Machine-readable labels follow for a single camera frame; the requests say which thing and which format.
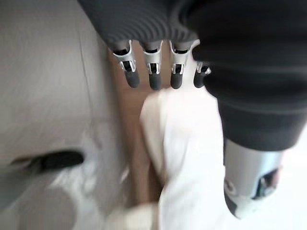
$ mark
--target robotic finger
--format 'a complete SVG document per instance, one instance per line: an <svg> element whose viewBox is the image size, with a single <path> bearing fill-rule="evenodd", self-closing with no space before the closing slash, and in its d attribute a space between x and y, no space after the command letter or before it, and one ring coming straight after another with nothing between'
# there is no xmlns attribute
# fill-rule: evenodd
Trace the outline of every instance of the robotic finger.
<svg viewBox="0 0 307 230"><path fill-rule="evenodd" d="M127 83L130 87L136 88L140 83L138 71L136 69L136 60L132 50L131 40L116 44L113 49L113 55L124 70Z"/></svg>

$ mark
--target white surface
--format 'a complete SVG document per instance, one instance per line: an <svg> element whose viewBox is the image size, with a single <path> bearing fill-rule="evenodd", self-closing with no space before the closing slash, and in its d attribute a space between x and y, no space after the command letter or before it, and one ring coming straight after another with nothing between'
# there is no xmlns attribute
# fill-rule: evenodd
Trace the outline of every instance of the white surface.
<svg viewBox="0 0 307 230"><path fill-rule="evenodd" d="M149 153L160 178L166 178L159 230L307 229L307 129L284 158L278 190L257 213L236 219L224 202L223 135L216 100L192 87L195 63L190 66L182 89L149 96L141 114Z"/></svg>

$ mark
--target crumpled white fabric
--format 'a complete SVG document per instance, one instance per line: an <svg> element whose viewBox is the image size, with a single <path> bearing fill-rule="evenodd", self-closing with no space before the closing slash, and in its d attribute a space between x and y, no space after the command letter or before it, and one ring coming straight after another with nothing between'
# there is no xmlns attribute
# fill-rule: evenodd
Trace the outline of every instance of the crumpled white fabric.
<svg viewBox="0 0 307 230"><path fill-rule="evenodd" d="M224 202L223 135L216 100L204 89L150 95L141 124L165 184L159 230L307 229L307 131L287 153L278 190L255 215L233 217Z"/></svg>

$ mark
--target robotic hand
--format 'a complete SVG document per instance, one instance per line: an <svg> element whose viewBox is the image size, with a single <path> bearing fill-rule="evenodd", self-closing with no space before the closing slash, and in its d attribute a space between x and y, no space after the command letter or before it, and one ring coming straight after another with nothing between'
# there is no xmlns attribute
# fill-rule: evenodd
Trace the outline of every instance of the robotic hand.
<svg viewBox="0 0 307 230"><path fill-rule="evenodd" d="M274 192L283 152L307 119L307 1L79 0L127 82L139 78L131 40L143 47L150 86L161 85L170 40L171 85L182 83L194 40L194 84L217 98L224 133L224 194L237 218Z"/></svg>

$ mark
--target beige floor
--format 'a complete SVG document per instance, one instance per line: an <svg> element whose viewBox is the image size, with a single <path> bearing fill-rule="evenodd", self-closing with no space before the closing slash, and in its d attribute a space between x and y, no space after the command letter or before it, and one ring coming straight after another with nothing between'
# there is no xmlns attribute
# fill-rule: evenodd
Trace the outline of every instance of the beige floor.
<svg viewBox="0 0 307 230"><path fill-rule="evenodd" d="M0 2L0 161L78 147L81 167L40 178L0 229L101 229L131 183L106 47L76 0Z"/></svg>

